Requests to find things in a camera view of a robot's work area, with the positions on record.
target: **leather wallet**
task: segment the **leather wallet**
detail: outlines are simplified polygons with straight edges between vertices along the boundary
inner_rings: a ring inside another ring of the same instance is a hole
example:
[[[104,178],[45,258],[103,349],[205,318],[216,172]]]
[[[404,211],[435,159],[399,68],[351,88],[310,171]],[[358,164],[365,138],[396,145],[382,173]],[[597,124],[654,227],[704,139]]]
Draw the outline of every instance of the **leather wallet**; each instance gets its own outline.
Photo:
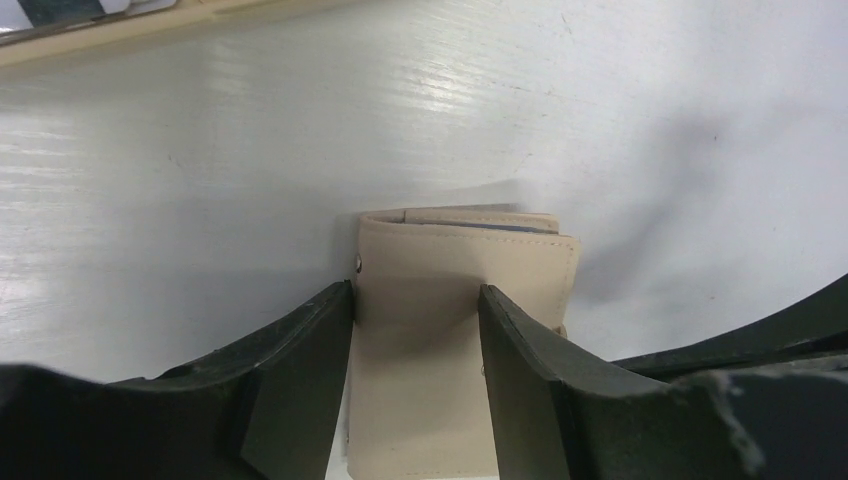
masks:
[[[481,284],[564,334],[579,242],[555,217],[410,209],[360,219],[351,346],[355,480],[497,475],[477,322]]]

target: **white table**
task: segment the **white table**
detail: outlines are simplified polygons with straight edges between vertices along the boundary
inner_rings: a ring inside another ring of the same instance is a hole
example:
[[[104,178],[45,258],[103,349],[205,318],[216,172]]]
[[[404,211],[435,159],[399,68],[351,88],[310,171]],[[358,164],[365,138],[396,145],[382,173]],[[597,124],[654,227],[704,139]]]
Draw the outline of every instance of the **white table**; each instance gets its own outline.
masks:
[[[356,213],[401,206],[559,215],[570,336],[608,359],[751,322],[848,271],[846,22],[385,0],[0,72],[0,361],[156,376],[350,276]]]

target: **beige wallet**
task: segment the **beige wallet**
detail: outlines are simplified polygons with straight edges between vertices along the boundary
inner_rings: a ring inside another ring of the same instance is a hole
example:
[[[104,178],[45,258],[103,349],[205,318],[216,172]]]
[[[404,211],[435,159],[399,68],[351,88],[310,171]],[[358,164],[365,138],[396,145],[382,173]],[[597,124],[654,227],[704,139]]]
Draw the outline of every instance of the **beige wallet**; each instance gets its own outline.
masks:
[[[580,251],[550,215],[364,215],[351,347],[355,480],[497,475],[477,324],[482,284],[562,329]]]

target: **beige object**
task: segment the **beige object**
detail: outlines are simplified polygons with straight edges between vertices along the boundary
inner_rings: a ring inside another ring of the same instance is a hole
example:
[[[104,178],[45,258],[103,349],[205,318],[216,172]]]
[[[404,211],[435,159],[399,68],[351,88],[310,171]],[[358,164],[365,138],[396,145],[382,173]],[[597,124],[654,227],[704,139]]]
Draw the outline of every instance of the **beige object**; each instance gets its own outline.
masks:
[[[0,66],[161,33],[200,22],[220,20],[231,14],[265,5],[274,5],[293,16],[344,1],[346,0],[178,0],[176,5],[165,10],[0,46]]]
[[[497,285],[560,328],[579,243],[558,229],[550,215],[489,211],[361,218],[348,448],[355,480],[497,474],[477,297],[481,284]]]

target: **wallet stitching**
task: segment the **wallet stitching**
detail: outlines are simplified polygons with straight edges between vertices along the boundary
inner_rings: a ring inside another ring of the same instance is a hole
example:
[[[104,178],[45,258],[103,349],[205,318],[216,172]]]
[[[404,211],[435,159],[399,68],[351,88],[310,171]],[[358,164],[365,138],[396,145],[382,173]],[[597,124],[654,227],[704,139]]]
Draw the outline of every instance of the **wallet stitching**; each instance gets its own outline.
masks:
[[[485,221],[496,221],[496,222],[509,222],[509,223],[521,223],[524,225],[538,225],[545,228],[554,228],[553,222],[548,222],[545,220],[537,219],[537,218],[494,218],[494,217],[440,217],[438,215],[435,216],[425,216],[421,217],[421,220],[454,220],[460,222],[467,222],[470,220],[476,220],[480,222]]]
[[[560,293],[559,306],[557,306],[557,322],[558,326],[562,326],[564,335],[567,338],[568,329],[565,328],[565,301],[568,298],[568,280],[571,278],[571,262],[574,260],[574,248],[570,247],[571,253],[568,255],[568,261],[565,263],[565,279],[562,282],[562,293]]]
[[[511,238],[495,238],[495,237],[474,237],[470,235],[447,235],[444,233],[429,233],[429,232],[387,232],[374,230],[368,227],[363,226],[363,230],[369,230],[373,233],[381,234],[381,235],[408,235],[413,237],[446,237],[446,238],[467,238],[469,240],[489,240],[491,242],[502,242],[502,243],[523,243],[527,245],[548,245],[551,247],[564,247],[565,243],[554,243],[554,242],[533,242],[529,240],[515,240]]]

